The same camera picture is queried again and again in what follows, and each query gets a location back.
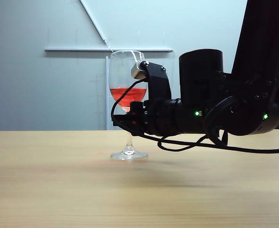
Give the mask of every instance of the gray wall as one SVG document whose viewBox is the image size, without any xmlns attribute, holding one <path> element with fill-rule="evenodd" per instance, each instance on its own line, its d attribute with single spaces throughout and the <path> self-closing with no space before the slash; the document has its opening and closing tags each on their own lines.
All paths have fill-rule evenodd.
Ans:
<svg viewBox="0 0 279 228">
<path fill-rule="evenodd" d="M 145 53 L 169 66 L 173 97 L 184 52 L 219 49 L 232 69 L 246 0 L 86 2 L 111 46 L 175 50 Z M 105 129 L 110 53 L 44 51 L 75 45 L 105 47 L 79 0 L 0 0 L 0 130 Z"/>
</svg>

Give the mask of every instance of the glass stem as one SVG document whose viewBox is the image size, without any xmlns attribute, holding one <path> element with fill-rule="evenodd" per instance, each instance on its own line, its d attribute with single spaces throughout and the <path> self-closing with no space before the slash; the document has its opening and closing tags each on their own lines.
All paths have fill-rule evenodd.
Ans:
<svg viewBox="0 0 279 228">
<path fill-rule="evenodd" d="M 127 132 L 127 144 L 126 146 L 132 147 L 132 134 Z"/>
</svg>

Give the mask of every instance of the black cable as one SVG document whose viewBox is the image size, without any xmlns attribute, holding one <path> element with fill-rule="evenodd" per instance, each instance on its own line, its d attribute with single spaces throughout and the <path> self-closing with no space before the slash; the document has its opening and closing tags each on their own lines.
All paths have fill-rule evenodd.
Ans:
<svg viewBox="0 0 279 228">
<path fill-rule="evenodd" d="M 166 139 L 167 137 L 168 137 L 168 136 L 162 137 L 162 138 L 159 140 L 159 142 L 158 142 L 158 147 L 161 148 L 162 150 L 171 151 L 171 152 L 180 152 L 180 151 L 188 150 L 188 149 L 190 149 L 190 148 L 195 147 L 194 145 L 192 145 L 192 146 L 186 146 L 186 147 L 183 147 L 183 148 L 180 148 L 180 149 L 171 149 L 171 148 L 164 147 L 164 146 L 162 145 L 162 143 L 163 143 L 164 139 Z M 201 138 L 199 138 L 199 140 L 196 141 L 196 143 L 200 143 L 200 142 L 202 142 L 204 139 L 207 139 L 207 136 L 206 136 L 206 135 L 204 135 L 204 136 L 202 136 Z"/>
<path fill-rule="evenodd" d="M 150 139 L 150 140 L 154 140 L 154 141 L 157 141 L 159 142 L 161 139 L 160 138 L 157 138 L 157 137 L 153 137 L 153 136 L 149 136 L 149 135 L 145 135 L 144 133 L 142 132 L 138 132 L 138 131 L 135 131 L 125 125 L 122 125 L 119 121 L 117 121 L 117 119 L 115 118 L 114 116 L 114 110 L 115 110 L 115 107 L 117 106 L 117 104 L 124 98 L 124 96 L 138 83 L 141 83 L 141 82 L 146 82 L 146 79 L 142 79 L 142 80 L 139 80 L 139 81 L 136 81 L 135 83 L 133 83 L 121 96 L 120 98 L 114 103 L 112 109 L 111 109 L 111 118 L 112 118 L 112 121 L 117 125 L 119 126 L 121 129 L 123 130 L 126 130 L 130 133 L 132 133 L 133 135 L 136 135 L 136 136 L 140 136 L 142 138 L 145 138 L 145 139 Z M 222 145 L 212 145 L 212 144 L 207 144 L 207 143 L 197 143 L 197 142 L 184 142 L 184 141 L 176 141 L 176 140 L 166 140 L 166 139 L 163 139 L 162 140 L 162 143 L 169 143 L 169 144 L 177 144 L 177 145 L 185 145 L 185 146 L 191 146 L 190 148 L 192 147 L 195 147 L 195 146 L 200 146 L 200 147 L 207 147 L 207 148 L 216 148 L 216 149 L 223 149 L 223 150 L 230 150 L 230 151 L 239 151 L 239 152 L 248 152 L 248 153 L 267 153 L 267 154 L 271 154 L 271 153 L 279 153 L 279 149 L 268 149 L 268 150 L 265 150 L 265 149 L 249 149 L 249 148 L 242 148 L 242 147 L 232 147 L 232 146 L 222 146 Z"/>
</svg>

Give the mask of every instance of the white pipe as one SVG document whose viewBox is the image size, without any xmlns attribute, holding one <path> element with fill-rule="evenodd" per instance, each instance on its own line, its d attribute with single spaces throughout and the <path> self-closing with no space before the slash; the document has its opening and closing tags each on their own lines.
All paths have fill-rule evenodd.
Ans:
<svg viewBox="0 0 279 228">
<path fill-rule="evenodd" d="M 100 35 L 100 37 L 102 38 L 103 42 L 107 45 L 107 47 L 109 47 L 107 41 L 106 41 L 106 38 L 105 36 L 102 34 L 101 30 L 99 29 L 98 25 L 96 24 L 96 21 L 94 20 L 92 14 L 90 13 L 89 11 L 89 8 L 88 6 L 86 5 L 85 1 L 84 0 L 79 0 L 81 2 L 81 4 L 83 5 L 85 11 L 87 12 L 88 16 L 90 17 L 93 25 L 95 26 L 96 28 L 96 31 L 98 32 L 98 34 Z"/>
<path fill-rule="evenodd" d="M 106 130 L 110 129 L 109 96 L 109 57 L 106 56 Z"/>
<path fill-rule="evenodd" d="M 167 47 L 112 47 L 113 51 L 124 51 L 124 50 L 134 50 L 141 52 L 172 52 L 173 49 Z M 48 46 L 45 51 L 111 51 L 110 48 L 87 48 L 87 47 L 59 47 L 59 46 Z"/>
</svg>

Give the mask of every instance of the red liquid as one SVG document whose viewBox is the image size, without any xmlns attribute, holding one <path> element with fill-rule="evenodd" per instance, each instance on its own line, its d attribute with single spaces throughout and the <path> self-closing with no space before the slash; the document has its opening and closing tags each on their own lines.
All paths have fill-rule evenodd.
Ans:
<svg viewBox="0 0 279 228">
<path fill-rule="evenodd" d="M 113 98 L 117 100 L 127 89 L 128 89 L 127 87 L 120 87 L 120 88 L 110 89 L 110 91 Z M 146 93 L 145 88 L 132 88 L 125 95 L 125 97 L 119 102 L 119 105 L 123 108 L 123 110 L 128 112 L 130 110 L 130 102 L 141 101 L 144 98 L 145 93 Z"/>
</svg>

